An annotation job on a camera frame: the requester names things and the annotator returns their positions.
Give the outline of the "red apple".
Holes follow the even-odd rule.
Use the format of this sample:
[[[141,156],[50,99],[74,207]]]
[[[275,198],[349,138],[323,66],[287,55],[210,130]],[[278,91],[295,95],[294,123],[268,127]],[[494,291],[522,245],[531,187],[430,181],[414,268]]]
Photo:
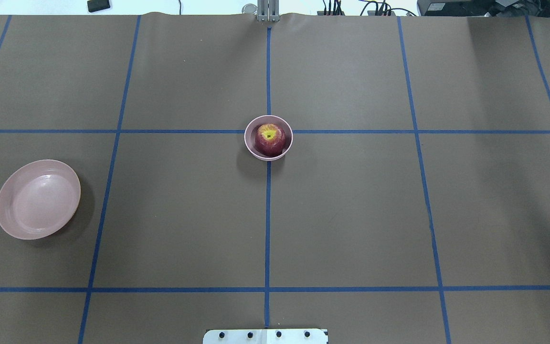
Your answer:
[[[258,126],[254,139],[258,151],[268,157],[281,155],[285,143],[286,133],[281,126],[275,123],[266,123]]]

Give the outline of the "pink bowl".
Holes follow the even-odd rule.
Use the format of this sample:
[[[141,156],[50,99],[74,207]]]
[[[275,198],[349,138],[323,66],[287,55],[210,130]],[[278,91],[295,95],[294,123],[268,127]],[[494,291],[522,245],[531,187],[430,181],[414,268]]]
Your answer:
[[[268,157],[266,155],[263,155],[260,151],[258,151],[255,146],[254,139],[257,132],[257,128],[258,126],[261,126],[262,124],[266,124],[266,123],[275,123],[278,126],[281,126],[286,133],[286,143],[281,155]],[[284,157],[284,155],[291,148],[293,144],[292,127],[288,124],[288,122],[286,122],[286,120],[280,118],[279,116],[274,116],[274,115],[258,116],[257,118],[251,120],[249,124],[247,124],[246,130],[244,131],[244,143],[246,144],[246,147],[249,150],[249,152],[254,157],[257,157],[262,161],[275,161]]]

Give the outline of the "pink plate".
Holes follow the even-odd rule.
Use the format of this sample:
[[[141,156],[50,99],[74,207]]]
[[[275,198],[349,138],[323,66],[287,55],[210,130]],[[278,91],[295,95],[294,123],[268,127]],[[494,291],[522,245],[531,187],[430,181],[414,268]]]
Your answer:
[[[62,229],[76,213],[81,183],[62,161],[33,161],[0,188],[0,227],[11,237],[37,240]]]

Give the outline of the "black power strip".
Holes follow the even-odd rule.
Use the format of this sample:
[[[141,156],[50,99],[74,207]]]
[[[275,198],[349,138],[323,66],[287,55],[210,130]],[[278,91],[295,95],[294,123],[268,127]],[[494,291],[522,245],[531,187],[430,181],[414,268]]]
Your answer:
[[[393,7],[386,0],[323,0],[324,16],[395,16]]]

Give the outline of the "small black square device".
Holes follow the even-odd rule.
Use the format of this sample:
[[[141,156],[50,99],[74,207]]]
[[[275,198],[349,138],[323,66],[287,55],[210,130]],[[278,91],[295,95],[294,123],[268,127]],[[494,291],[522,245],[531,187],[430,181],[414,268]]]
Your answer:
[[[89,13],[103,11],[111,8],[109,0],[88,0],[86,4]]]

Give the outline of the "aluminium frame post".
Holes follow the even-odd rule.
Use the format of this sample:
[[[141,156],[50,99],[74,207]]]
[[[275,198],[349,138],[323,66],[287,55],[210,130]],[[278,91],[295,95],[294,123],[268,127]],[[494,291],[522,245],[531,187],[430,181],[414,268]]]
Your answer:
[[[258,0],[256,18],[258,22],[279,22],[279,0]]]

